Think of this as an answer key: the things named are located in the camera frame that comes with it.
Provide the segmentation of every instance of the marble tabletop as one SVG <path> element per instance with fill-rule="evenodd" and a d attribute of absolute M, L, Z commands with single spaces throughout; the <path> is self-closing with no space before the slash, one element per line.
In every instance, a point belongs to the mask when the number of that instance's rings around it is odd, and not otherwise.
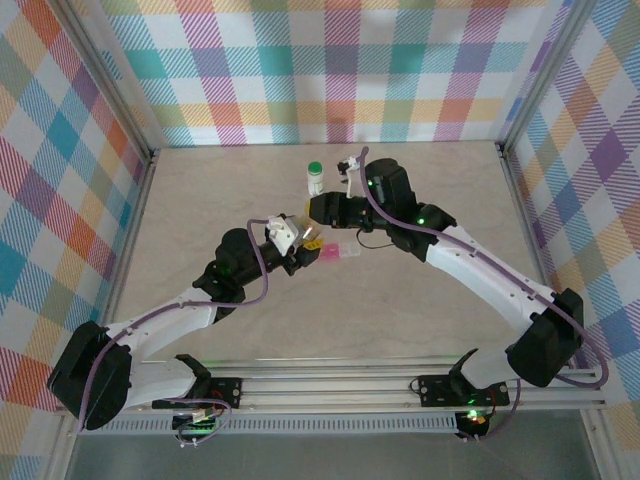
<path fill-rule="evenodd" d="M 323 164 L 325 190 L 343 189 L 335 165 L 360 148 L 163 150 L 116 319 L 182 292 L 213 260 L 230 228 L 243 227 L 248 218 L 301 214 L 309 162 Z M 493 143 L 373 144 L 370 149 L 369 160 L 392 157 L 406 168 L 419 201 L 438 205 L 485 248 L 534 276 Z M 323 237 L 327 243 L 352 242 L 355 232 L 325 228 Z M 381 232 L 362 239 L 371 245 L 388 242 Z M 183 337 L 156 358 L 177 353 L 201 360 L 459 355 L 514 336 L 463 285 L 396 248 L 316 262 L 293 277 L 275 271 L 269 279 L 262 304 Z M 260 288 L 260 282 L 250 285 L 247 298 Z"/>

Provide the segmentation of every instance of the metal frame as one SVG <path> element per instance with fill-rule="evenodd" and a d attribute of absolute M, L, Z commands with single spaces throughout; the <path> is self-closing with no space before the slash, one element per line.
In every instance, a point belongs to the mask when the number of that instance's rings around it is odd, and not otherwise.
<path fill-rule="evenodd" d="M 547 34 L 553 27 L 556 17 L 558 16 L 558 13 L 563 6 L 563 3 L 564 0 L 547 0 L 545 2 L 544 10 L 537 22 L 535 32 L 533 32 L 533 34 L 529 38 L 527 48 L 525 49 L 522 59 L 520 60 L 520 66 L 514 72 L 509 87 L 506 89 L 503 95 L 502 105 L 500 106 L 499 113 L 493 121 L 491 129 L 489 130 L 489 139 L 502 139 L 501 132 L 505 122 L 507 122 L 507 118 L 509 117 L 511 108 L 520 95 L 522 85 L 527 80 L 531 66 L 534 64 L 536 58 L 538 57 L 540 49 L 547 40 Z"/>
<path fill-rule="evenodd" d="M 517 188 L 517 178 L 509 162 L 509 151 L 504 150 L 503 146 L 496 145 L 500 164 L 504 172 L 507 185 L 511 191 L 513 202 L 518 214 L 518 220 L 525 233 L 525 240 L 534 262 L 534 266 L 538 271 L 538 275 L 546 285 L 550 285 L 549 275 L 544 269 L 544 262 L 540 249 L 535 243 L 535 234 L 533 232 L 532 223 L 525 208 L 524 198 L 520 190 Z M 598 470 L 602 478 L 607 480 L 631 479 L 633 478 L 627 462 L 619 455 L 620 448 L 617 444 L 612 427 L 609 420 L 602 410 L 583 409 L 581 410 L 582 421 L 587 432 L 587 438 L 591 445 L 594 459 L 598 466 Z"/>
<path fill-rule="evenodd" d="M 144 215 L 144 209 L 147 205 L 149 198 L 149 192 L 151 191 L 151 182 L 156 172 L 156 162 L 149 162 L 142 173 L 142 180 L 140 181 L 140 191 L 136 204 L 133 208 L 133 215 L 131 222 L 127 227 L 127 234 L 124 240 L 124 245 L 116 266 L 114 269 L 113 282 L 109 289 L 107 302 L 105 308 L 100 316 L 98 323 L 100 325 L 108 325 L 114 322 L 116 312 L 118 311 L 118 305 L 122 292 L 129 273 L 129 267 L 131 266 L 131 258 L 133 257 L 133 249 L 138 238 L 138 232 L 140 231 L 140 225 L 142 224 L 142 216 Z"/>
<path fill-rule="evenodd" d="M 73 2 L 74 0 L 57 1 Z M 147 124 L 148 128 L 145 134 L 148 142 L 155 148 L 167 147 L 169 144 L 164 132 L 144 94 L 140 81 L 137 79 L 127 59 L 122 44 L 118 40 L 109 22 L 108 15 L 104 11 L 101 0 L 83 0 L 83 3 L 88 13 L 87 17 L 83 18 L 83 26 L 86 31 L 90 33 L 90 36 L 95 38 L 96 42 L 111 54 L 113 62 L 122 76 L 122 80 L 118 82 L 119 85 L 123 86 L 122 93 L 128 93 L 125 98 L 131 100 L 134 106 L 139 108 L 140 114 Z"/>
<path fill-rule="evenodd" d="M 540 68 L 540 72 L 535 79 L 531 91 L 525 98 L 520 107 L 520 111 L 516 115 L 507 133 L 504 140 L 505 151 L 510 151 L 526 130 L 527 125 L 529 125 L 535 111 L 547 93 L 549 86 L 560 71 L 571 47 L 573 47 L 578 35 L 582 31 L 582 27 L 584 27 L 589 19 L 596 3 L 598 3 L 598 0 L 576 0 L 574 2 L 567 20 L 562 26 L 558 37 L 555 42 L 553 42 L 547 58 Z"/>
<path fill-rule="evenodd" d="M 459 407 L 420 406 L 409 389 L 419 375 L 446 374 L 457 360 L 452 356 L 386 359 L 274 359 L 202 362 L 215 377 L 240 377 L 242 400 L 238 415 L 253 414 L 361 414 L 455 412 Z M 565 369 L 563 374 L 593 381 L 597 372 Z M 515 381 L 507 382 L 513 398 Z M 523 382 L 519 408 L 523 410 L 579 410 L 602 408 L 600 390 L 585 390 L 553 380 L 544 389 Z M 509 410 L 511 407 L 498 407 Z M 149 407 L 130 409 L 151 411 Z"/>
<path fill-rule="evenodd" d="M 51 435 L 46 443 L 51 445 L 48 461 L 42 462 L 37 480 L 60 480 L 65 478 L 77 435 L 74 435 L 76 419 L 69 412 L 56 414 L 51 422 Z"/>

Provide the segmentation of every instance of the wire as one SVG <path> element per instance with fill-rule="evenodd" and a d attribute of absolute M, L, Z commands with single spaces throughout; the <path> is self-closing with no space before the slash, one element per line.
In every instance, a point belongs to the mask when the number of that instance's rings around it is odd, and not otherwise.
<path fill-rule="evenodd" d="M 211 390 L 211 393 L 214 396 L 217 396 L 220 400 L 224 400 L 224 396 L 218 391 L 218 390 Z M 224 407 L 220 408 L 219 410 L 216 410 L 216 417 L 221 416 L 224 413 Z"/>
<path fill-rule="evenodd" d="M 489 389 L 489 396 L 491 397 L 491 402 L 493 403 L 493 408 L 491 409 L 491 413 L 489 414 L 489 418 L 493 417 L 496 414 L 496 395 L 493 393 L 493 390 Z"/>
<path fill-rule="evenodd" d="M 420 392 L 417 391 L 415 388 L 413 388 L 413 384 L 415 383 L 416 380 L 418 380 L 418 378 L 419 377 L 414 378 L 413 380 L 411 380 L 411 383 L 409 383 L 409 390 L 411 390 L 416 395 L 420 395 Z"/>
<path fill-rule="evenodd" d="M 180 425 L 177 429 L 178 440 L 180 440 L 180 447 L 184 447 L 185 445 L 193 445 L 194 447 L 197 447 L 198 445 L 206 442 L 210 438 L 216 436 L 218 432 L 229 423 L 229 420 L 231 420 L 231 405 L 229 405 L 224 400 L 218 400 L 215 398 L 195 398 L 195 399 L 194 398 L 166 398 L 165 400 L 168 400 L 170 402 L 180 402 L 180 403 L 211 403 L 212 405 L 222 406 L 226 408 L 227 411 L 229 412 L 228 415 L 225 416 L 224 422 L 221 423 L 215 430 L 208 433 L 204 437 L 199 438 L 197 440 L 193 440 L 191 442 L 188 442 L 187 440 L 185 440 L 185 438 L 182 436 L 182 432 L 188 426 L 195 426 L 199 422 L 185 423 L 183 425 Z"/>
<path fill-rule="evenodd" d="M 138 320 L 133 322 L 126 328 L 123 328 L 120 332 L 118 332 L 109 342 L 100 350 L 98 356 L 93 361 L 93 365 L 91 365 L 91 370 L 89 370 L 89 375 L 87 376 L 87 382 L 84 385 L 84 391 L 82 392 L 82 400 L 80 402 L 80 412 L 78 414 L 78 427 L 76 429 L 76 433 L 80 433 L 84 430 L 86 417 L 87 417 L 87 408 L 89 406 L 89 396 L 91 394 L 91 387 L 93 386 L 93 382 L 96 378 L 96 373 L 98 371 L 98 367 L 104 360 L 107 352 L 116 344 L 118 340 L 124 337 L 127 332 L 131 330 L 135 330 L 140 327 L 142 324 L 152 320 L 163 313 L 169 312 L 171 310 L 176 310 L 178 308 L 184 307 L 223 307 L 223 308 L 237 308 L 237 307 L 248 307 L 250 305 L 255 305 L 256 303 L 260 303 L 267 296 L 267 292 L 269 291 L 269 277 L 267 272 L 267 267 L 264 263 L 264 259 L 262 258 L 262 254 L 260 253 L 260 248 L 258 247 L 258 243 L 256 242 L 256 238 L 253 235 L 253 231 L 251 227 L 253 225 L 266 225 L 268 223 L 267 220 L 256 220 L 251 219 L 247 221 L 247 233 L 249 234 L 249 241 L 251 242 L 251 246 L 253 247 L 253 251 L 256 255 L 256 259 L 258 260 L 258 265 L 260 266 L 260 273 L 262 274 L 262 293 L 260 296 L 254 300 L 244 303 L 224 303 L 224 302 L 206 302 L 206 301 L 187 301 L 183 303 L 170 303 L 167 305 L 163 305 L 156 310 L 153 310 Z"/>
<path fill-rule="evenodd" d="M 516 410 L 518 409 L 518 406 L 520 404 L 520 394 L 522 393 L 522 383 L 520 382 L 520 379 L 517 378 L 516 379 L 516 398 L 513 400 L 513 405 L 511 406 L 511 410 L 509 410 L 509 413 L 507 413 L 507 416 L 504 418 L 504 420 L 502 422 L 500 422 L 500 424 L 493 428 L 493 430 L 491 430 L 489 433 L 487 433 L 484 436 L 484 439 L 488 439 L 491 437 L 495 437 L 498 433 L 500 433 L 502 430 L 505 429 L 505 427 L 507 425 L 509 425 L 509 423 L 511 422 L 511 420 L 513 419 L 513 416 L 516 413 Z"/>
<path fill-rule="evenodd" d="M 359 229 L 356 232 L 356 240 L 362 248 L 366 248 L 367 250 L 378 250 L 379 248 L 393 247 L 393 243 L 387 243 L 386 245 L 378 245 L 377 247 L 370 247 L 369 245 L 365 245 L 364 243 L 362 243 L 362 240 L 360 240 L 360 234 L 362 232 L 363 232 L 362 229 Z"/>
<path fill-rule="evenodd" d="M 559 380 L 562 380 L 565 383 L 568 383 L 569 385 L 573 385 L 575 387 L 581 387 L 581 388 L 594 388 L 595 389 L 595 388 L 600 388 L 605 383 L 607 383 L 607 380 L 609 380 L 609 366 L 607 365 L 607 361 L 606 361 L 606 359 L 604 357 L 604 354 L 602 353 L 602 350 L 600 350 L 598 348 L 598 346 L 595 344 L 595 342 L 593 341 L 593 339 L 591 338 L 589 333 L 582 327 L 582 325 L 580 325 L 573 318 L 571 318 L 571 316 L 568 313 L 566 313 L 564 310 L 559 308 L 557 305 L 554 305 L 553 302 L 549 301 L 548 299 L 546 299 L 545 297 L 540 295 L 534 288 L 532 288 L 530 285 L 528 285 L 527 283 L 525 283 L 522 280 L 520 280 L 514 274 L 509 272 L 505 267 L 500 265 L 500 263 L 496 262 L 494 259 L 489 257 L 487 254 L 485 254 L 481 250 L 478 250 L 476 247 L 474 247 L 472 245 L 469 245 L 468 243 L 466 243 L 466 242 L 464 242 L 464 241 L 462 241 L 462 240 L 460 240 L 460 239 L 458 239 L 458 238 L 456 238 L 456 237 L 454 237 L 452 235 L 449 235 L 447 233 L 441 232 L 439 230 L 434 230 L 432 228 L 427 228 L 427 227 L 420 227 L 418 225 L 412 225 L 410 223 L 402 222 L 400 220 L 397 220 L 397 219 L 393 218 L 391 215 L 389 215 L 387 212 L 385 212 L 382 209 L 382 207 L 380 207 L 380 205 L 378 205 L 378 203 L 376 202 L 375 198 L 373 198 L 373 194 L 371 193 L 371 190 L 369 189 L 369 186 L 367 184 L 367 175 L 366 175 L 365 168 L 364 168 L 364 160 L 365 160 L 365 157 L 367 156 L 368 153 L 369 153 L 369 147 L 363 147 L 362 148 L 362 152 L 357 157 L 357 161 L 358 161 L 358 164 L 360 166 L 360 180 L 362 182 L 362 188 L 364 189 L 365 196 L 367 197 L 367 200 L 371 204 L 371 207 L 382 218 L 384 218 L 386 221 L 388 221 L 389 223 L 391 223 L 393 225 L 396 225 L 396 226 L 401 227 L 401 228 L 405 228 L 407 230 L 412 230 L 414 232 L 428 233 L 429 235 L 434 235 L 435 237 L 440 238 L 442 240 L 446 240 L 446 241 L 456 245 L 457 247 L 460 247 L 460 248 L 466 250 L 469 253 L 473 253 L 477 258 L 479 258 L 482 261 L 484 261 L 486 264 L 488 264 L 491 268 L 493 268 L 495 271 L 497 271 L 499 274 L 501 274 L 503 277 L 505 277 L 507 280 L 509 280 L 515 286 L 517 286 L 518 288 L 521 288 L 522 290 L 524 290 L 529 296 L 531 296 L 532 298 L 538 300 L 545 307 L 553 310 L 556 314 L 558 314 L 560 317 L 562 317 L 563 320 L 568 322 L 569 325 L 571 325 L 575 330 L 577 330 L 578 333 L 580 334 L 580 336 L 583 337 L 585 343 L 587 345 L 589 345 L 589 347 L 591 347 L 593 352 L 596 354 L 596 357 L 598 358 L 598 362 L 600 363 L 600 367 L 602 369 L 602 375 L 595 382 L 580 382 L 580 381 L 577 381 L 577 380 L 572 380 L 570 378 L 567 378 L 564 375 L 556 375 L 556 378 L 559 379 Z"/>

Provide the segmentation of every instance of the green bottle cap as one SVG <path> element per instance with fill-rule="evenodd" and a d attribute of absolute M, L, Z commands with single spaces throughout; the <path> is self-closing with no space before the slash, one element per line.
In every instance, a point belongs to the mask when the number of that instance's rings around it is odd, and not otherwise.
<path fill-rule="evenodd" d="M 307 167 L 307 171 L 311 175 L 320 175 L 322 173 L 322 164 L 320 162 L 311 162 Z"/>

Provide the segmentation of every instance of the plaid wallpaper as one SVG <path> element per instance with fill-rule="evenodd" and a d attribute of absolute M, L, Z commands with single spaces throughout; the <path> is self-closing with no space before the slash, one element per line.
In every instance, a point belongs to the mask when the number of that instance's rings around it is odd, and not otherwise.
<path fill-rule="evenodd" d="M 105 43 L 104 36 L 99 34 L 99 28 L 96 25 L 93 17 L 89 15 L 89 9 L 85 0 L 70 0 L 71 5 L 75 9 L 80 19 L 84 22 L 85 30 L 91 35 L 91 39 L 94 41 L 96 48 L 102 54 L 104 59 L 104 66 L 106 70 L 111 74 L 111 79 L 118 87 L 118 90 L 123 96 L 124 101 L 129 106 L 133 117 L 138 124 L 138 127 L 142 131 L 147 144 L 153 146 L 153 148 L 160 148 L 162 142 L 159 138 L 154 136 L 153 127 L 149 125 L 147 117 L 142 113 L 141 103 L 145 102 L 144 99 L 136 98 L 134 92 L 130 88 L 128 82 L 122 75 L 121 69 L 118 67 L 115 59 L 113 58 L 112 48 Z"/>
<path fill-rule="evenodd" d="M 638 474 L 640 0 L 598 2 L 516 154 L 546 268 L 581 293 L 609 360 L 609 415 Z"/>
<path fill-rule="evenodd" d="M 45 0 L 0 2 L 0 479 L 34 478 L 45 381 L 96 320 L 143 163 Z"/>
<path fill-rule="evenodd" d="M 538 73 L 540 72 L 540 68 L 542 67 L 542 65 L 544 65 L 545 61 L 547 60 L 549 52 L 551 51 L 551 46 L 553 45 L 553 42 L 555 42 L 555 40 L 558 38 L 558 34 L 562 30 L 562 27 L 564 26 L 564 23 L 567 20 L 567 16 L 569 15 L 569 11 L 571 10 L 571 7 L 574 4 L 575 4 L 575 0 L 564 0 L 562 2 L 562 6 L 558 10 L 556 17 L 553 20 L 553 24 L 551 25 L 551 28 L 547 32 L 544 42 L 542 42 L 542 46 L 540 47 L 540 50 L 538 50 L 538 54 L 536 55 L 535 60 L 531 64 L 531 67 L 527 72 L 527 76 L 525 77 L 524 82 L 522 82 L 520 86 L 520 90 L 518 91 L 518 96 L 516 97 L 513 104 L 511 105 L 511 109 L 509 110 L 507 119 L 502 125 L 502 128 L 500 129 L 500 134 L 498 135 L 498 138 L 497 138 L 498 141 L 504 141 L 506 139 L 507 134 L 509 133 L 509 129 L 511 129 L 511 126 L 513 125 L 513 121 L 518 116 L 518 113 L 520 113 L 520 108 L 522 107 L 522 103 L 531 92 L 531 89 L 533 88 L 536 82 L 536 79 L 538 78 Z"/>
<path fill-rule="evenodd" d="M 92 18 L 82 2 L 114 75 L 131 72 L 121 89 L 171 146 L 497 138 L 561 3 L 101 0 Z"/>

